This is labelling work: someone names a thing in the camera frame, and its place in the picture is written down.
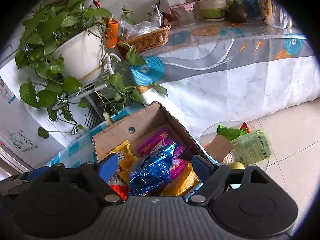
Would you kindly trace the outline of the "white refrigerator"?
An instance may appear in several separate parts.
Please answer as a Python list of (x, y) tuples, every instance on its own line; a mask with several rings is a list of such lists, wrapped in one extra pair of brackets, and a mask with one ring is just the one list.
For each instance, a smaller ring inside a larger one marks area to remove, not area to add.
[(45, 165), (61, 150), (80, 137), (70, 135), (72, 125), (60, 116), (51, 122), (46, 109), (39, 111), (20, 98), (20, 85), (31, 79), (36, 90), (44, 80), (32, 68), (19, 70), (15, 64), (17, 42), (1, 49), (1, 142), (7, 152), (26, 168)]

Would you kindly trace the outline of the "yellow snack packet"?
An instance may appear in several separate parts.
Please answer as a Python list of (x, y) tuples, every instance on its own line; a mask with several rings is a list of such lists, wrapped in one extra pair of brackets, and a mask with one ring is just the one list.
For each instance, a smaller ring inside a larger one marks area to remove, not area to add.
[(125, 140), (120, 145), (115, 147), (113, 150), (108, 152), (106, 155), (109, 156), (111, 153), (115, 153), (118, 156), (118, 166), (120, 171), (117, 173), (118, 176), (127, 184), (130, 184), (130, 170), (133, 165), (138, 161), (138, 157), (134, 156), (130, 150), (130, 142)]

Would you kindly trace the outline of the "yellow orange snack bag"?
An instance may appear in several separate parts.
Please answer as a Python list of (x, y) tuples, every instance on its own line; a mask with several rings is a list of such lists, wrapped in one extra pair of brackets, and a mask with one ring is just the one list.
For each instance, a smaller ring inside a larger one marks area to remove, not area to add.
[(185, 196), (199, 182), (192, 163), (188, 163), (180, 174), (164, 187), (160, 196)]

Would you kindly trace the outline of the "blue checkered tablecloth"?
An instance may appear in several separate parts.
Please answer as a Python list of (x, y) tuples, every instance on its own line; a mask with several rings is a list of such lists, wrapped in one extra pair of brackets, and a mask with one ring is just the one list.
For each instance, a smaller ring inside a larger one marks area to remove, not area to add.
[(96, 163), (97, 154), (95, 152), (95, 146), (92, 142), (93, 136), (100, 133), (113, 123), (132, 113), (135, 113), (142, 108), (144, 108), (143, 105), (134, 103), (131, 106), (120, 110), (117, 115), (109, 115), (108, 113), (104, 113), (103, 117), (105, 120), (101, 124), (91, 129), (80, 138), (76, 139), (75, 142), (71, 143), (64, 150), (60, 151), (46, 164), (46, 166), (53, 166), (54, 164), (62, 163), (65, 168), (74, 168), (88, 161)]

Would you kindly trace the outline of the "wicker basket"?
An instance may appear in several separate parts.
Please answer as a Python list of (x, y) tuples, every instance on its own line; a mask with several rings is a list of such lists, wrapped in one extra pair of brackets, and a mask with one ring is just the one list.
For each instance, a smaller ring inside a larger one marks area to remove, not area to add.
[(163, 20), (164, 26), (151, 33), (137, 36), (126, 40), (126, 42), (121, 42), (118, 46), (128, 50), (129, 45), (136, 46), (136, 52), (141, 53), (146, 50), (161, 47), (167, 44), (169, 40), (169, 33), (172, 25), (165, 17)]

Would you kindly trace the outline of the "white plant pot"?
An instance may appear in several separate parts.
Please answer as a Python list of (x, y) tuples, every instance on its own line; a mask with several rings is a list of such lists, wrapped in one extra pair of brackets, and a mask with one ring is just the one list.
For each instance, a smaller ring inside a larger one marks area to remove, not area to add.
[(64, 76), (76, 78), (84, 86), (92, 83), (104, 71), (104, 55), (101, 28), (93, 26), (74, 36), (52, 53), (54, 58), (64, 59)]

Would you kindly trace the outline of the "cardboard box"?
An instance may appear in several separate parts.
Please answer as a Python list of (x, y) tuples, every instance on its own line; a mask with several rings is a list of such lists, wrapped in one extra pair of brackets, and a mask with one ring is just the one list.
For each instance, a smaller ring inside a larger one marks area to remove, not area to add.
[(191, 161), (193, 155), (199, 154), (210, 163), (216, 163), (179, 120), (157, 101), (122, 118), (93, 136), (97, 160), (102, 161), (108, 152), (125, 140), (130, 142), (132, 154), (138, 157), (137, 147), (162, 126), (167, 126), (170, 129), (174, 141), (181, 146), (189, 147), (189, 150), (183, 155), (185, 160)]

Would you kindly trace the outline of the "purple snack packet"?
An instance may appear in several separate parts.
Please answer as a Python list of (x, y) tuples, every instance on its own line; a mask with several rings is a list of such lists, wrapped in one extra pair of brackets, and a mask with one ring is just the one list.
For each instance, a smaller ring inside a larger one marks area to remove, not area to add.
[[(141, 156), (149, 155), (163, 146), (170, 145), (173, 143), (173, 136), (171, 129), (168, 126), (162, 126), (155, 134), (150, 136), (146, 141), (137, 147), (137, 152)], [(180, 156), (187, 150), (186, 146), (178, 144), (175, 148), (174, 157), (172, 159), (170, 168), (170, 180), (174, 180), (188, 165), (187, 161), (180, 158)]]

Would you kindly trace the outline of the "pothos plant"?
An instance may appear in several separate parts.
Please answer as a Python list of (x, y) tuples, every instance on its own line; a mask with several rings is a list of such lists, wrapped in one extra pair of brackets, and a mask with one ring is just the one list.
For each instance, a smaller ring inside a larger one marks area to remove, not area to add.
[(71, 135), (83, 129), (69, 108), (71, 96), (105, 70), (108, 48), (121, 44), (127, 48), (125, 61), (129, 65), (147, 64), (134, 44), (111, 30), (111, 22), (111, 12), (97, 0), (65, 0), (39, 9), (25, 22), (16, 65), (32, 67), (43, 83), (37, 90), (36, 83), (25, 81), (20, 97), (31, 107), (46, 109), (52, 122), (71, 125)]

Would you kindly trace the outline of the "patterned white tablecloth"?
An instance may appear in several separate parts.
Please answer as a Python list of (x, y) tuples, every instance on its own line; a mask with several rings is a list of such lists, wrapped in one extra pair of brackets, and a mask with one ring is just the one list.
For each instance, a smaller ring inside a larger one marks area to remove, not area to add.
[(160, 102), (193, 135), (319, 97), (319, 64), (304, 34), (259, 21), (174, 27), (131, 67), (146, 103)]

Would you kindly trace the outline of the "shiny blue snack bag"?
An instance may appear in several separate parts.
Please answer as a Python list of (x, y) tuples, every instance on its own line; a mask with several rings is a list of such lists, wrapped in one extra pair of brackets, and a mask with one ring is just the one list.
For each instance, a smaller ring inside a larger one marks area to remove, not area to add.
[(129, 195), (144, 196), (171, 182), (170, 167), (178, 143), (172, 142), (140, 159), (129, 172)]

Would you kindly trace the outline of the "green plastic bag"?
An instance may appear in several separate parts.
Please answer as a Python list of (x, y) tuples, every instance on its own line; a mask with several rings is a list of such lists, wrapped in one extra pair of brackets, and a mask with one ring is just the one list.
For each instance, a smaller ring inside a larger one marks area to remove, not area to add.
[(239, 128), (218, 125), (217, 135), (223, 136), (232, 144), (236, 161), (244, 166), (268, 160), (273, 155), (265, 132), (261, 129), (250, 129), (245, 122)]

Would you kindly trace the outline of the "orange red snack packet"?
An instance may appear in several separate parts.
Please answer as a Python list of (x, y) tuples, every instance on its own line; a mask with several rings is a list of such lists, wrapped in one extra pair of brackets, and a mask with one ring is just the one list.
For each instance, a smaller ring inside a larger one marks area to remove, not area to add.
[(108, 180), (108, 185), (117, 193), (120, 195), (121, 199), (123, 201), (127, 200), (129, 195), (129, 186), (125, 181), (120, 177), (120, 172), (122, 171), (121, 167), (119, 166), (115, 173), (111, 176), (111, 178)]

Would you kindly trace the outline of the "white metal plant stand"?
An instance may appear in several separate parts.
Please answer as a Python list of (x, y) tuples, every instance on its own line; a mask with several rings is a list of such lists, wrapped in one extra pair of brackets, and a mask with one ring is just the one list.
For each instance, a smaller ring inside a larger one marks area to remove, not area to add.
[(108, 78), (123, 65), (123, 61), (117, 54), (106, 52), (100, 62), (101, 68), (85, 80), (84, 86), (72, 94), (63, 92), (57, 97), (48, 112), (52, 122), (48, 129), (50, 134), (85, 134), (104, 120), (102, 105), (106, 103), (106, 94), (114, 91)]

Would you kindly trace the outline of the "orange cup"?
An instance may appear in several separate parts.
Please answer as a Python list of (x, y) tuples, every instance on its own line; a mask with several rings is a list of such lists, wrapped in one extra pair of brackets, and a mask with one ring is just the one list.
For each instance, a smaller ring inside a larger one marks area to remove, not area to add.
[(115, 20), (111, 20), (107, 24), (106, 29), (106, 48), (114, 48), (118, 39), (118, 26), (119, 23)]

